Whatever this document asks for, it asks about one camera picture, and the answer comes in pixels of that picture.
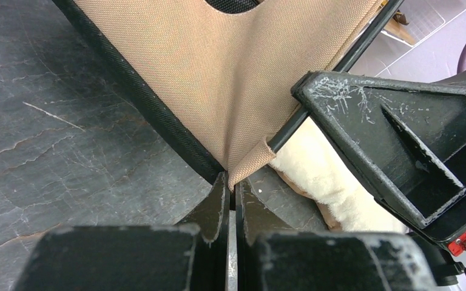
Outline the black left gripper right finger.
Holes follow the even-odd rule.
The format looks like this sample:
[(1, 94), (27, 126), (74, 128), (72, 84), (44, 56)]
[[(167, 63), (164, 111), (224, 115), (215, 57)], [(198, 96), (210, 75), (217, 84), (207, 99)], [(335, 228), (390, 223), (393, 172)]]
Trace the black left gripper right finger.
[(239, 290), (433, 290), (422, 250), (396, 233), (299, 232), (248, 181), (235, 186)]

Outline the beige fabric pet tent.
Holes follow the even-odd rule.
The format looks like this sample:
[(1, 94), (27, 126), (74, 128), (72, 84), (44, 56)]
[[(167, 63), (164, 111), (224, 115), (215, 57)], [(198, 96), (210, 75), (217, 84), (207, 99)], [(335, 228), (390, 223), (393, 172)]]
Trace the beige fabric pet tent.
[(162, 138), (229, 187), (275, 158), (291, 87), (332, 69), (379, 1), (56, 1)]

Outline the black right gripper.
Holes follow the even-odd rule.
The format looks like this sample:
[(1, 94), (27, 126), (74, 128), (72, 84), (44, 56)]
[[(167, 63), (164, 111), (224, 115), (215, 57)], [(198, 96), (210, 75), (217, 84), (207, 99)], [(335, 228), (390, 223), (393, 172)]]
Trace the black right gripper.
[(466, 279), (466, 70), (432, 84), (309, 72), (292, 95), (381, 204), (413, 229), (429, 279)]

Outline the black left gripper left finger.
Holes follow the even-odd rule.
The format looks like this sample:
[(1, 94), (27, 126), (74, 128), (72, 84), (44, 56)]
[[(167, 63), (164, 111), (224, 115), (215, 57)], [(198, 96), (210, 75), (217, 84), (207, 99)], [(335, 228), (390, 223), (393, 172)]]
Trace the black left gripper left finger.
[(225, 290), (227, 175), (174, 225), (61, 226), (33, 249), (15, 290)]

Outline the cream fluffy pillow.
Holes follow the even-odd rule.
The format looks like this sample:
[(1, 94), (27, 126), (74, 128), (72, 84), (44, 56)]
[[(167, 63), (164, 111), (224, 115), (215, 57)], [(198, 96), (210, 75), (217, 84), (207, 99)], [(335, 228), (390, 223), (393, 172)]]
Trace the cream fluffy pillow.
[(293, 191), (316, 202), (331, 231), (408, 230), (378, 205), (311, 118), (304, 121), (269, 165)]

